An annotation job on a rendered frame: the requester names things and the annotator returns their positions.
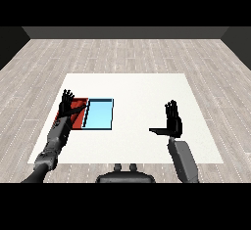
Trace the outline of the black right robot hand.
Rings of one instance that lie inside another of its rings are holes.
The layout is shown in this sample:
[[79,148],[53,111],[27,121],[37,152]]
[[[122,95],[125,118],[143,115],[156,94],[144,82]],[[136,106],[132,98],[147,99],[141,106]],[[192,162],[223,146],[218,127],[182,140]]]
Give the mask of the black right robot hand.
[[169,101],[165,105],[167,125],[165,128],[150,128],[151,132],[157,135],[166,135],[174,138],[179,138],[182,134],[182,122],[178,115],[177,104],[175,100]]

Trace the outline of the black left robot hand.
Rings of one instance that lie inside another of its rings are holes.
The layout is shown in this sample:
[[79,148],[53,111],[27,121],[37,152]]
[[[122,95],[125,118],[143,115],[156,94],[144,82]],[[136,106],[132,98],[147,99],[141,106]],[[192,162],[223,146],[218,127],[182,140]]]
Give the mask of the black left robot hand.
[[76,108],[71,108],[71,104],[75,95],[71,90],[64,90],[62,94],[62,101],[59,104],[59,114],[58,117],[71,116],[73,114],[80,113],[86,108],[86,105],[82,105]]

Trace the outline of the red shallow open box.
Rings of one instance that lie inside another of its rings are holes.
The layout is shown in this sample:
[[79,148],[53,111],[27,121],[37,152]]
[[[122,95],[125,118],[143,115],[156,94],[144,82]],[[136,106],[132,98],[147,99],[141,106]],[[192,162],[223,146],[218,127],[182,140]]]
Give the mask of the red shallow open box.
[[71,103],[72,113],[65,117],[56,115],[52,127],[59,126],[61,122],[66,121],[71,130],[81,130],[82,119],[87,109],[87,98],[74,98]]

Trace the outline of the light blue shallow open box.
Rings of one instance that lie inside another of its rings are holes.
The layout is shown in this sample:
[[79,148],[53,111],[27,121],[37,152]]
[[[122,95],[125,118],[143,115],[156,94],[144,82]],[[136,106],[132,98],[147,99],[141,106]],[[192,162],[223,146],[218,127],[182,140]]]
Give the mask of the light blue shallow open box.
[[91,98],[82,120],[83,130],[111,130],[114,100],[111,98]]

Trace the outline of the dark grey robot body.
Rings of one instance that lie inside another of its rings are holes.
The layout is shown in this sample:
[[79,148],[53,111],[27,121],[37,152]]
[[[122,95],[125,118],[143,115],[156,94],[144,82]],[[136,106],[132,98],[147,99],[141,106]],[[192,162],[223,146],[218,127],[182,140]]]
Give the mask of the dark grey robot body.
[[152,175],[139,172],[135,163],[129,165],[129,171],[122,171],[122,165],[116,163],[114,170],[96,179],[96,183],[155,183]]

